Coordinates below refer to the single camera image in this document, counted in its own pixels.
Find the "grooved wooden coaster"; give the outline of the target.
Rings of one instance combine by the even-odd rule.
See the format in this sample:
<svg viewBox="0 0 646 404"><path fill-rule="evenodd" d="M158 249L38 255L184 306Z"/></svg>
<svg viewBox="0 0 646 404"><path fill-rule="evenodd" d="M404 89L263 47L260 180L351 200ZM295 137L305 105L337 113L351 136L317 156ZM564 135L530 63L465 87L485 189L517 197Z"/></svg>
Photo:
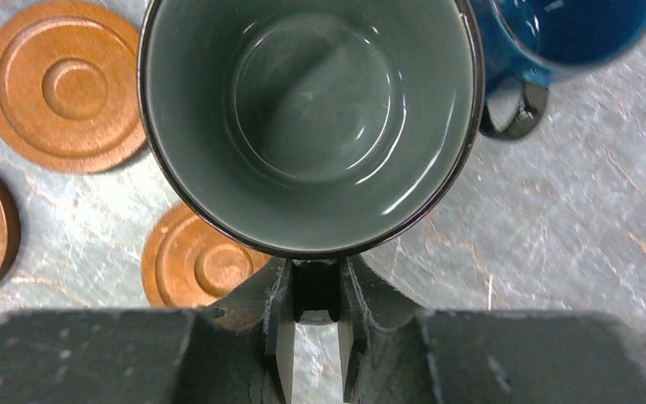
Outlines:
<svg viewBox="0 0 646 404"><path fill-rule="evenodd" d="M179 202L146 239L140 260L142 286L153 307L208 306L270 259L224 236Z"/></svg>

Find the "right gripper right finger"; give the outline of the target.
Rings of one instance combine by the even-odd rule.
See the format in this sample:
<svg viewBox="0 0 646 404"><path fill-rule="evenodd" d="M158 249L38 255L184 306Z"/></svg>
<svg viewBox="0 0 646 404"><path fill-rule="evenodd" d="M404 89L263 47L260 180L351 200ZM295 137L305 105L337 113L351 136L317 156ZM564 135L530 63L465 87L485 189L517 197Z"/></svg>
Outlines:
<svg viewBox="0 0 646 404"><path fill-rule="evenodd" d="M349 403L646 403L646 349L599 311L432 310L342 260Z"/></svg>

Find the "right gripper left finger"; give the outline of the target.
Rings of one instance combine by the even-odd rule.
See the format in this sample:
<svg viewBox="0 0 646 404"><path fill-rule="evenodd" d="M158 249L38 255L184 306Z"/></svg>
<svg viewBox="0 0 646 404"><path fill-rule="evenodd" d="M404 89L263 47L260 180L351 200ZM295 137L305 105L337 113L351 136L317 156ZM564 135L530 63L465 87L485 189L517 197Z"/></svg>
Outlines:
<svg viewBox="0 0 646 404"><path fill-rule="evenodd" d="M290 264L198 309L0 315L0 403L281 403L271 346Z"/></svg>

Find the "dark green mug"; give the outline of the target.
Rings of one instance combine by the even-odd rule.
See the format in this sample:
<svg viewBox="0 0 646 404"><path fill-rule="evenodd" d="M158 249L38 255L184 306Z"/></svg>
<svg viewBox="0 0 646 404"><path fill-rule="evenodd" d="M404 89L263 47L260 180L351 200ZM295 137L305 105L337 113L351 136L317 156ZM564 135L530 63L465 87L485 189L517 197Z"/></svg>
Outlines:
<svg viewBox="0 0 646 404"><path fill-rule="evenodd" d="M330 264L445 196L485 75L467 1L152 1L137 84L155 158L199 217Z"/></svg>

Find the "dark blue mug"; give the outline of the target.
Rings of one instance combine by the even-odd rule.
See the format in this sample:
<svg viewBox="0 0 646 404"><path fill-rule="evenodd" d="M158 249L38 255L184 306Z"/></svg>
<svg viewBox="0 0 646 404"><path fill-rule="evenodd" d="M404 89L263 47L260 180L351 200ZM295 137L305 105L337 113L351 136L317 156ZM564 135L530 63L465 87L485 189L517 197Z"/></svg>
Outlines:
<svg viewBox="0 0 646 404"><path fill-rule="evenodd" d="M484 109L479 131L518 141L540 123L553 82L591 72L628 53L646 34L646 0L473 1L485 63L485 96L521 98L503 127Z"/></svg>

